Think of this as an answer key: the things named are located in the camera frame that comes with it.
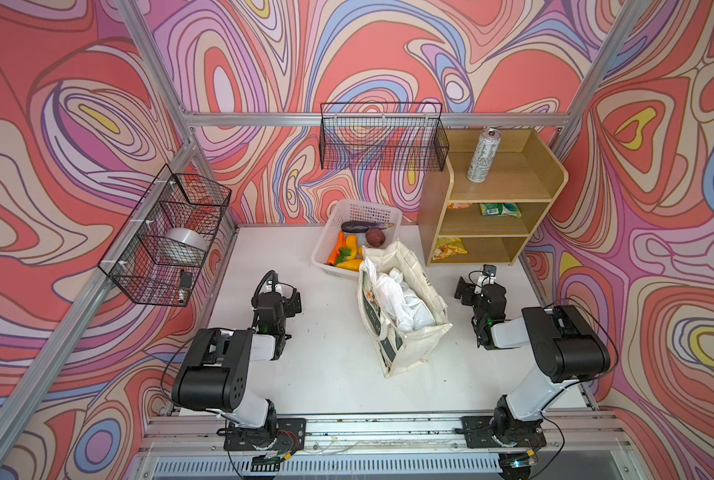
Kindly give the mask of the white plastic grocery bag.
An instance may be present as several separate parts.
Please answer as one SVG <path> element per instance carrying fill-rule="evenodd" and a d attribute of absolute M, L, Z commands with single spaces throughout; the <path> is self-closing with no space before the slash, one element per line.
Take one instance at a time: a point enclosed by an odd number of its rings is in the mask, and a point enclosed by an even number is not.
<path fill-rule="evenodd" d="M 410 333 L 435 324 L 429 307 L 410 288 L 399 269 L 379 272 L 372 276 L 372 282 L 379 307 L 401 332 Z"/>

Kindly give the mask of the cream canvas tote bag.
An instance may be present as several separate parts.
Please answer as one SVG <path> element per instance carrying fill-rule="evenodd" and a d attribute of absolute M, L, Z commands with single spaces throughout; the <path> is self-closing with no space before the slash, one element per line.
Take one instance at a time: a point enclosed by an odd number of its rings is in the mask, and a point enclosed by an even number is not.
<path fill-rule="evenodd" d="M 427 362 L 452 329 L 448 306 L 415 253 L 397 240 L 366 248 L 358 270 L 360 317 L 386 378 Z"/>

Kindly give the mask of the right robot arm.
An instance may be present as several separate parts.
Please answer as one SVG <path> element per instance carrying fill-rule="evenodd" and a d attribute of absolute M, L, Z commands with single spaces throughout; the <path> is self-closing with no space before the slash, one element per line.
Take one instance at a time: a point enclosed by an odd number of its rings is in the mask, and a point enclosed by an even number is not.
<path fill-rule="evenodd" d="M 454 298 L 473 309 L 477 345 L 490 351 L 527 347 L 534 366 L 491 416 L 466 416 L 458 432 L 470 448 L 541 448 L 544 410 L 568 388 L 592 381 L 612 366 L 609 348 L 572 305 L 526 307 L 505 317 L 506 289 L 459 278 Z"/>

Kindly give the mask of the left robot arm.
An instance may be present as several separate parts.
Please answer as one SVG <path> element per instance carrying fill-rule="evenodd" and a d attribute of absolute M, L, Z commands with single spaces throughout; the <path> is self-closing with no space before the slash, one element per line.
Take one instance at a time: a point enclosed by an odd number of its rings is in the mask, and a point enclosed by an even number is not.
<path fill-rule="evenodd" d="M 223 419 L 220 432 L 231 451 L 301 449 L 306 421 L 278 420 L 272 400 L 251 391 L 250 365 L 281 358 L 291 335 L 287 320 L 302 312 L 300 292 L 268 271 L 251 298 L 253 319 L 247 329 L 202 329 L 189 349 L 171 387 L 175 406 Z"/>

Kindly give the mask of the yellow corn chips bag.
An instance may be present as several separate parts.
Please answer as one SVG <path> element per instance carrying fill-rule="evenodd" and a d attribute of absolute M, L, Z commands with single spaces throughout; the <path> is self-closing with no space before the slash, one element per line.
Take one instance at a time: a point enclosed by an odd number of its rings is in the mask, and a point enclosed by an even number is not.
<path fill-rule="evenodd" d="M 432 253 L 433 261 L 442 261 L 457 255 L 468 253 L 464 242 L 459 237 L 440 237 L 436 240 Z"/>

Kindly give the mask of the yellow toy mango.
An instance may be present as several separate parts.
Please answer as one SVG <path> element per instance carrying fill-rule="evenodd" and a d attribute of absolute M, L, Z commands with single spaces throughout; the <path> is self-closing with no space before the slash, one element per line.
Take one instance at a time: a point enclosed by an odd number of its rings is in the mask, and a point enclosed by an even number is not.
<path fill-rule="evenodd" d="M 362 263 L 363 263 L 362 259 L 355 258 L 355 259 L 350 259 L 350 260 L 346 260 L 344 262 L 338 263 L 336 265 L 336 267 L 340 268 L 342 270 L 358 272 L 360 270 Z"/>
<path fill-rule="evenodd" d="M 359 244 L 356 235 L 348 235 L 346 237 L 346 248 L 348 249 L 348 253 L 345 256 L 345 259 L 355 259 L 359 253 Z"/>

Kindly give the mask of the orange toy carrot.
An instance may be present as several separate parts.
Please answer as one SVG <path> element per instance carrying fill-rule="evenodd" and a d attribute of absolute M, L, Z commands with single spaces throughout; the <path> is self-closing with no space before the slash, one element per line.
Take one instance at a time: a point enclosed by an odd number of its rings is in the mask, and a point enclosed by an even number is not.
<path fill-rule="evenodd" d="M 341 254 L 341 249 L 346 248 L 346 247 L 347 247 L 346 234 L 343 231 L 340 231 L 338 233 L 335 246 L 328 257 L 326 264 L 329 266 L 335 266 L 337 263 L 338 257 Z"/>

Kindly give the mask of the green snack bag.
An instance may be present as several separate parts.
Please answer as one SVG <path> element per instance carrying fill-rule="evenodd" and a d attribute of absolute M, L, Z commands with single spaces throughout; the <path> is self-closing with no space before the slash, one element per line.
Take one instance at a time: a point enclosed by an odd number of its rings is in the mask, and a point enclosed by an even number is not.
<path fill-rule="evenodd" d="M 520 218 L 522 213 L 515 203 L 480 203 L 480 214 L 484 217 Z"/>

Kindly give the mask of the wooden shelf unit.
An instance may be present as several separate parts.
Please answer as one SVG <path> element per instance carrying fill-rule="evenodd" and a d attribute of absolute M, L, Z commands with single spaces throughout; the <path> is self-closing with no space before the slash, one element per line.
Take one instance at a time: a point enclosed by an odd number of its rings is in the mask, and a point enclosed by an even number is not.
<path fill-rule="evenodd" d="M 566 169 L 534 129 L 503 129 L 486 180 L 475 183 L 467 179 L 467 170 L 480 132 L 448 129 L 446 134 L 444 167 L 426 174 L 417 214 L 426 264 L 515 263 L 566 185 Z M 484 217 L 480 203 L 515 203 L 522 216 Z M 440 237 L 461 238 L 468 253 L 433 261 Z"/>

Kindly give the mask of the silver tape roll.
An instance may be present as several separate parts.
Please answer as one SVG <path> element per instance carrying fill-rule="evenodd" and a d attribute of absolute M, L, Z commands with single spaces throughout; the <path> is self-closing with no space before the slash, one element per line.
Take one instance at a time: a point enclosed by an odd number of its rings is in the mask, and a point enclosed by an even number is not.
<path fill-rule="evenodd" d="M 180 250 L 208 250 L 208 241 L 195 230 L 176 227 L 169 229 L 165 234 L 164 248 L 168 253 Z"/>

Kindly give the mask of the white plastic perforated basket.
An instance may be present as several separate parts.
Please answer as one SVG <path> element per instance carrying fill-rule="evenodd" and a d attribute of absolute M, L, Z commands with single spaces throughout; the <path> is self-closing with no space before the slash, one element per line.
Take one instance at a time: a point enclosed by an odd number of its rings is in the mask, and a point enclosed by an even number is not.
<path fill-rule="evenodd" d="M 402 218 L 394 207 L 340 200 L 321 230 L 311 263 L 328 275 L 356 280 L 363 251 L 393 243 Z"/>

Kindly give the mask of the purple toy eggplant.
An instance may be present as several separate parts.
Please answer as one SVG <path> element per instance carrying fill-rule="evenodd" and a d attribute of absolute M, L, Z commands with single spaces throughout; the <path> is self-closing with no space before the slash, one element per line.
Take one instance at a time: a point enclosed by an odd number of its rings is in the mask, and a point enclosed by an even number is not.
<path fill-rule="evenodd" d="M 360 220 L 350 220 L 342 222 L 341 230 L 349 234 L 366 233 L 371 228 L 378 228 L 381 230 L 388 230 L 395 227 L 392 222 L 367 222 Z"/>

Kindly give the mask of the dark red toy fruit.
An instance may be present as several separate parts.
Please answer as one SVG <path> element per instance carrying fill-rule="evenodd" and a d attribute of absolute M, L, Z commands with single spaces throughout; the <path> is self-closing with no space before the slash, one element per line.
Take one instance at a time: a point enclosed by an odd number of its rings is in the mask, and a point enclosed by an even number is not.
<path fill-rule="evenodd" d="M 386 243 L 386 235 L 381 229 L 371 228 L 365 233 L 365 240 L 371 248 L 381 248 Z"/>

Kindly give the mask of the silver drink can back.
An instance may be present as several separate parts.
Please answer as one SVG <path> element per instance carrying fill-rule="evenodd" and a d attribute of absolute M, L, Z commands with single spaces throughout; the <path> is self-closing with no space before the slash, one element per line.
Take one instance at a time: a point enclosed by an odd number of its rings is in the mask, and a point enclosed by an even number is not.
<path fill-rule="evenodd" d="M 467 170 L 467 179 L 469 181 L 475 183 L 485 181 L 498 152 L 501 138 L 501 132 L 496 128 L 482 130 Z"/>

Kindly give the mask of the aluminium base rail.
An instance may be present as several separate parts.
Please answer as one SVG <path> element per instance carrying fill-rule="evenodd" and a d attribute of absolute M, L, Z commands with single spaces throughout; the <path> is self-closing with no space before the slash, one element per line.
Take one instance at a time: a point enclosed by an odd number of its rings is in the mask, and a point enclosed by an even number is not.
<path fill-rule="evenodd" d="M 151 421 L 132 479 L 645 479 L 622 423 L 555 411 L 536 437 L 500 446 L 485 412 L 309 415 L 298 445 L 242 451 L 210 416 Z"/>

